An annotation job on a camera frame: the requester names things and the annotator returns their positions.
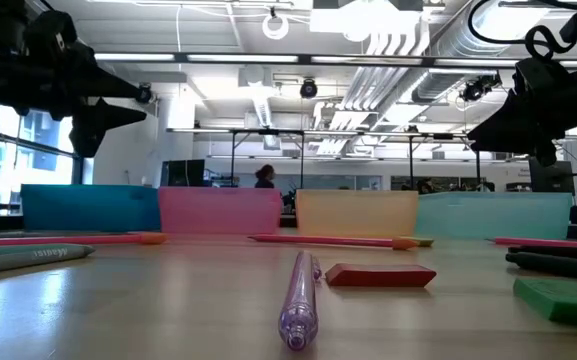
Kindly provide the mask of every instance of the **black monitor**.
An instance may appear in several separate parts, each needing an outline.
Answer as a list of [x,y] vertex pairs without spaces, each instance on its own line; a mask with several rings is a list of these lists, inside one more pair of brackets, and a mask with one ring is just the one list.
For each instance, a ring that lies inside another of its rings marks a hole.
[[164,161],[161,186],[204,186],[204,160]]
[[575,195],[570,161],[557,161],[551,166],[542,166],[537,159],[531,158],[528,164],[533,192],[566,192]]

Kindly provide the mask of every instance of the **clear plastic pen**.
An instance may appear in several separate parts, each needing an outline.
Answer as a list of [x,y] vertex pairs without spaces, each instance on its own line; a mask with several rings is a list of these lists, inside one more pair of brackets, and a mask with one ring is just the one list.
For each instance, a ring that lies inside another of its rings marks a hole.
[[299,252],[279,315],[279,335],[295,351],[310,344],[319,328],[315,303],[315,267],[319,268],[319,264],[315,262],[312,255]]

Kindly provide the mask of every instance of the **translucent plastic bin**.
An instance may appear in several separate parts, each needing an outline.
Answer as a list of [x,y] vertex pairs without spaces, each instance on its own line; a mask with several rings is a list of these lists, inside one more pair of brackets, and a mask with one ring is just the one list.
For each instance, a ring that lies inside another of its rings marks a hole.
[[130,185],[22,185],[26,231],[159,231],[157,189]]
[[419,198],[415,235],[491,239],[565,239],[572,196],[567,193],[449,192]]
[[281,220],[275,189],[159,188],[161,225],[176,234],[274,234]]
[[415,191],[298,190],[302,235],[392,238],[413,235]]

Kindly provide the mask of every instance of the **light blue plastic box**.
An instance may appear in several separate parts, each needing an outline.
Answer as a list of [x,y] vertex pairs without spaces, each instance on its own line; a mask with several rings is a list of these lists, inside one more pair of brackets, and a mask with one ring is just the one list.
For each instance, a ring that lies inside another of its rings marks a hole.
[[130,185],[22,185],[27,231],[159,231],[157,189]]
[[566,239],[569,193],[448,192],[419,197],[415,235],[450,239]]

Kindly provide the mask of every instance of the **desk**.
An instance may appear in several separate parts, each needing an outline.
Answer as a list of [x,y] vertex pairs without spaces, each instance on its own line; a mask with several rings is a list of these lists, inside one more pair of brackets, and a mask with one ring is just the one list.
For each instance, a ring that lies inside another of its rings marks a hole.
[[577,358],[577,328],[515,298],[519,271],[486,241],[411,252],[309,247],[324,270],[419,263],[438,275],[426,290],[321,284],[319,335],[294,355],[277,318],[298,249],[177,239],[0,273],[0,360]]

